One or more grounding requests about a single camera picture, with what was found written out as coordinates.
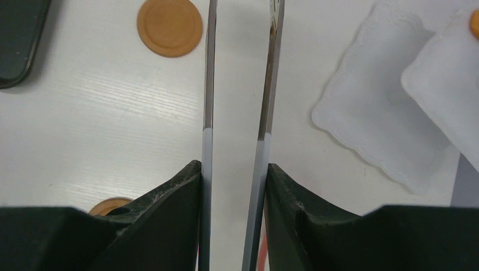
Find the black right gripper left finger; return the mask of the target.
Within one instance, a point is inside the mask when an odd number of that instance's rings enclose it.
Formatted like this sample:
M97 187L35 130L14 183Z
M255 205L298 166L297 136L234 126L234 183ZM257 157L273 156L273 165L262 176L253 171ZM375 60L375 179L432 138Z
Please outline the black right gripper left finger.
M72 207L1 208L2 270L194 270L201 163L106 216Z

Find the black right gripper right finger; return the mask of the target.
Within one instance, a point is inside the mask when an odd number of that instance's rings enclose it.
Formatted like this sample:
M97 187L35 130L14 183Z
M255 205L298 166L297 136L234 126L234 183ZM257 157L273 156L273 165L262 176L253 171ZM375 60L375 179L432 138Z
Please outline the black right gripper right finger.
M358 216L268 166L271 270L477 270L478 209L382 206Z

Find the metal serving tongs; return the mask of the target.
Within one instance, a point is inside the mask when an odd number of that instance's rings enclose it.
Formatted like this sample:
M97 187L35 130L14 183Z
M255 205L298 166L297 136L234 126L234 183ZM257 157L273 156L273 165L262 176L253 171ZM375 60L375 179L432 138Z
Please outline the metal serving tongs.
M260 233L262 229L265 184L271 149L271 135L278 66L280 62L281 38L284 25L285 1L270 2L270 30L267 67L265 73L262 109L259 121L254 171L252 177L245 244L243 247L242 270L256 270ZM210 268L211 239L211 196L212 196L212 153L215 86L215 42L217 1L210 1L207 30L204 81L204 114L202 132L202 207L198 269Z

